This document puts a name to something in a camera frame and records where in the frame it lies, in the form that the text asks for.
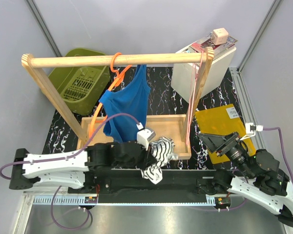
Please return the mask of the striped white tank top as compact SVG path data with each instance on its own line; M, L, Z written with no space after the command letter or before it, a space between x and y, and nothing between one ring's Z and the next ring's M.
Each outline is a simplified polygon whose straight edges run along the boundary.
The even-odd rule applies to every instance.
M151 156L155 159L146 169L141 170L142 178L148 179L153 184L158 184L163 179L162 167L171 160L178 160L174 152L175 143L173 139L161 136L158 140L150 143Z

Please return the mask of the pink wire hanger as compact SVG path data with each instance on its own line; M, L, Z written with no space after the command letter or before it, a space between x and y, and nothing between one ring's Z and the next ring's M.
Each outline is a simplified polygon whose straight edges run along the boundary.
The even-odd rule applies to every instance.
M200 59L199 68L196 69L196 65L195 63L193 63L194 85L193 85L192 93L189 98L189 106L188 106L188 112L187 112L187 131L185 136L187 146L189 145L190 126L191 126L193 115L194 115L193 112L195 111L195 108L197 106L195 102L197 102L200 99L205 83L206 83L205 62L203 60L205 51L201 48L200 48L200 51L201 51L201 59Z

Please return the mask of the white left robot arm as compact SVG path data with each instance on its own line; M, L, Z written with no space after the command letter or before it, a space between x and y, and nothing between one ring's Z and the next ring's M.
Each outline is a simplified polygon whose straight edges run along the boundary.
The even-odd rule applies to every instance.
M156 159L151 149L135 142L96 143L83 150L37 155L25 148L16 150L9 189L26 190L37 185L66 186L90 193L96 181L85 173L98 169L144 170Z

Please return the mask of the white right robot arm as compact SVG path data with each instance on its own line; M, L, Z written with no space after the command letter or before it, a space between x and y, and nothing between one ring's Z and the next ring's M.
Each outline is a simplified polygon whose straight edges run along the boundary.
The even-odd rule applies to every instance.
M279 168L280 162L265 149L250 156L246 143L237 132L229 135L199 134L211 153L226 155L243 179L225 169L215 171L207 185L199 185L207 194L231 193L257 203L278 221L293 227L293 182Z

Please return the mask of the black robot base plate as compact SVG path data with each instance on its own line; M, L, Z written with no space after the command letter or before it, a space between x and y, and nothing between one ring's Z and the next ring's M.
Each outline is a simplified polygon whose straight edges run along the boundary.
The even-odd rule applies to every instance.
M142 178L135 169L95 170L85 172L82 188L68 188L70 194L93 194L97 192L99 204L195 204L206 202L206 195L226 195L227 189L214 179L226 175L216 170L163 170L158 184Z

